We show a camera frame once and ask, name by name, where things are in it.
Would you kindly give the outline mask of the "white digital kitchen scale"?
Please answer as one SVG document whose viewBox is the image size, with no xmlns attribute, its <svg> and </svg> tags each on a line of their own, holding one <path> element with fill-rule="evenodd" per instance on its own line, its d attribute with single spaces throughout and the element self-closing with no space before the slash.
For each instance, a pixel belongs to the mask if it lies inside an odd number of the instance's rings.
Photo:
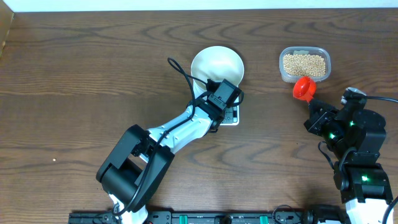
<svg viewBox="0 0 398 224">
<path fill-rule="evenodd" d="M 193 81 L 193 92 L 196 98 L 198 98 L 205 89 L 199 86 L 199 81 Z M 237 126 L 239 124 L 239 106 L 226 108 L 224 113 L 224 120 L 221 122 L 221 126 Z"/>
</svg>

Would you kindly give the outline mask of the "red plastic measuring scoop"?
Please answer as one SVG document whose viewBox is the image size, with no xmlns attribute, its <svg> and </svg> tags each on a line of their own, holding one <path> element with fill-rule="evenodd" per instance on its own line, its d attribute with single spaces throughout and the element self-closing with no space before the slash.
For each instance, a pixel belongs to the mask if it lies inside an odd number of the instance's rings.
<svg viewBox="0 0 398 224">
<path fill-rule="evenodd" d="M 297 80 L 293 88 L 293 97 L 310 103 L 316 92 L 317 86 L 314 80 L 310 77 L 302 77 Z"/>
</svg>

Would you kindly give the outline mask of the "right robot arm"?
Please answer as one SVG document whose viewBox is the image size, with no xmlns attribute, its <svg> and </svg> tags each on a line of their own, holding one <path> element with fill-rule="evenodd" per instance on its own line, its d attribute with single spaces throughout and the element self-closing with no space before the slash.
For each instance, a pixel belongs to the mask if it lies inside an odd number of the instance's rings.
<svg viewBox="0 0 398 224">
<path fill-rule="evenodd" d="M 386 138 L 386 120 L 367 110 L 366 103 L 366 98 L 351 98 L 338 109 L 312 99 L 304 126 L 322 137 L 336 157 L 336 162 L 330 163 L 333 181 L 349 222 L 393 223 L 397 199 L 386 171 L 378 163 Z"/>
</svg>

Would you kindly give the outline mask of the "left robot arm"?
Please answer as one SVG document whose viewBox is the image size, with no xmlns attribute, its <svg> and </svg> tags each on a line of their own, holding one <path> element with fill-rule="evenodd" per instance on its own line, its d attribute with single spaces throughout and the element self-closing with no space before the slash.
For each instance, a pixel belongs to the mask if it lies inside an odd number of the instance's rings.
<svg viewBox="0 0 398 224">
<path fill-rule="evenodd" d="M 143 223 L 146 203 L 158 189 L 175 154 L 190 142 L 215 133 L 228 110 L 240 101 L 212 95 L 189 102 L 185 111 L 156 128 L 128 128 L 96 173 L 96 180 L 114 201 L 112 211 L 123 223 Z"/>
</svg>

